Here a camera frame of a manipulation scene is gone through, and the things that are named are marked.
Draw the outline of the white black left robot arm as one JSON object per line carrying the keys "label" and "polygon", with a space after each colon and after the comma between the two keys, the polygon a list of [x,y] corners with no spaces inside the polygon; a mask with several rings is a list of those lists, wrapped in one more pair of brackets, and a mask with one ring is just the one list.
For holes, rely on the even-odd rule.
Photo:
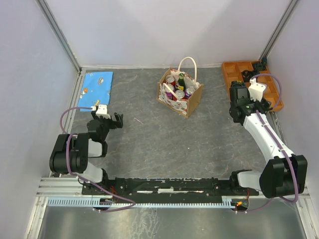
{"label": "white black left robot arm", "polygon": [[110,181],[103,168],[94,166],[89,158],[105,157],[108,151],[106,137],[111,129],[123,127],[123,115],[114,113],[111,117],[97,116],[87,123],[87,132],[76,136],[64,133],[57,137],[49,160],[53,173],[70,174],[81,179],[86,187],[93,183],[99,194],[110,190]]}

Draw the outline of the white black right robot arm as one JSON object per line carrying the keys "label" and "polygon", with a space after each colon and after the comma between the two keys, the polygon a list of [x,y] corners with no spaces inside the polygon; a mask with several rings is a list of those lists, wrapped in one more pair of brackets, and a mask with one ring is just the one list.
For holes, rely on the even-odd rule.
{"label": "white black right robot arm", "polygon": [[308,162],[303,155],[296,155],[275,133],[266,114],[271,103],[263,97],[267,86],[250,81],[247,87],[242,81],[230,85],[230,116],[253,137],[267,164],[262,172],[238,171],[237,178],[229,181],[229,190],[240,195],[247,188],[261,191],[266,198],[285,199],[293,195],[296,202],[304,191]]}

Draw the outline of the red Coke can front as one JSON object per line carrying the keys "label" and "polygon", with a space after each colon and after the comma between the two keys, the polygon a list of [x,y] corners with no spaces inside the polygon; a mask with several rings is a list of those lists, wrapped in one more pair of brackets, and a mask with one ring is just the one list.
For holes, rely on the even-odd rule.
{"label": "red Coke can front", "polygon": [[176,100],[183,100],[185,99],[185,93],[182,90],[176,90],[175,91],[175,96],[173,97],[173,99]]}

